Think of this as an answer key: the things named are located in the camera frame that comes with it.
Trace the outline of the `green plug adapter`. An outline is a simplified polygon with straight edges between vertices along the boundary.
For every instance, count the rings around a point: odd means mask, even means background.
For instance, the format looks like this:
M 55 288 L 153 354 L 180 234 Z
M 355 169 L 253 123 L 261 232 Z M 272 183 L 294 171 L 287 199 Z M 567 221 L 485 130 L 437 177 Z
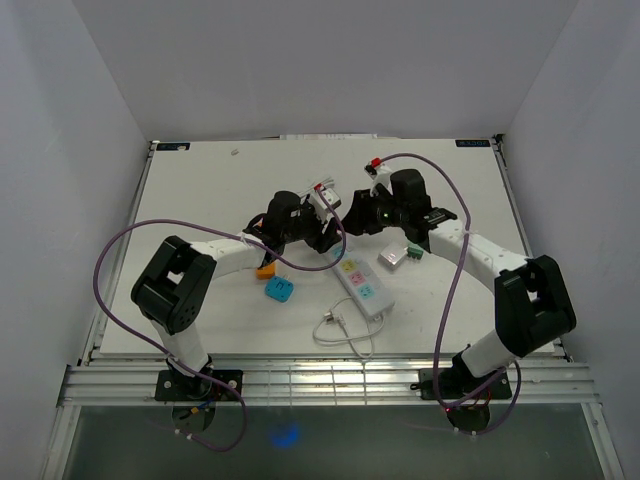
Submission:
M 417 244 L 409 243 L 406 247 L 406 254 L 409 259 L 420 261 L 425 255 L 425 250 Z

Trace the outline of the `white pastel power strip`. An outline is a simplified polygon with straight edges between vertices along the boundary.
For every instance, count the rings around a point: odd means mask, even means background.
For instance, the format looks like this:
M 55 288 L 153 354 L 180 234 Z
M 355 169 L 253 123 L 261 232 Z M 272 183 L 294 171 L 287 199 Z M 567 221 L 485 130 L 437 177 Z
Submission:
M 357 246 L 348 243 L 332 270 L 367 320 L 378 320 L 392 310 L 395 305 L 393 295 Z

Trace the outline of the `pink plug adapter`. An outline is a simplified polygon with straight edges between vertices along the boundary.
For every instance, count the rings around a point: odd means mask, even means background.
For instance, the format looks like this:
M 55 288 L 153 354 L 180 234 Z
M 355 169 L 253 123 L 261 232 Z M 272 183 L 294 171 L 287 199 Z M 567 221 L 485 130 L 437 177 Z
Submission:
M 395 271 L 407 258 L 404 246 L 392 242 L 378 254 L 378 261 L 389 271 Z

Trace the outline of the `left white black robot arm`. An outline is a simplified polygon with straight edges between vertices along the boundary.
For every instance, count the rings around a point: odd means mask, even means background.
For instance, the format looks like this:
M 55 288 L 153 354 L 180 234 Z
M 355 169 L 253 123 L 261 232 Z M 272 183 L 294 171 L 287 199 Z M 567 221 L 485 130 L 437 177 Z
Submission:
M 170 354 L 167 363 L 178 374 L 177 386 L 190 399 L 205 397 L 212 376 L 195 320 L 212 280 L 272 264 L 286 245 L 303 241 L 318 253 L 344 242 L 334 210 L 340 197 L 318 186 L 300 196 L 278 191 L 267 211 L 251 219 L 235 238 L 187 242 L 166 238 L 131 291 L 131 300 L 149 319 Z

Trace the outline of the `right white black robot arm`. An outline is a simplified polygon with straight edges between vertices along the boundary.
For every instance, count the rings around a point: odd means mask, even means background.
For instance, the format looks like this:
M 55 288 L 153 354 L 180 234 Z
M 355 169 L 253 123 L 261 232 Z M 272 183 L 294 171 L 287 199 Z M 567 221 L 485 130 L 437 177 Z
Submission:
M 572 331 L 576 315 L 558 263 L 529 258 L 471 232 L 457 215 L 433 206 L 422 175 L 366 167 L 373 184 L 354 193 L 342 223 L 353 236 L 399 228 L 425 252 L 455 264 L 494 296 L 494 327 L 434 376 L 432 388 L 474 397 L 502 368 Z

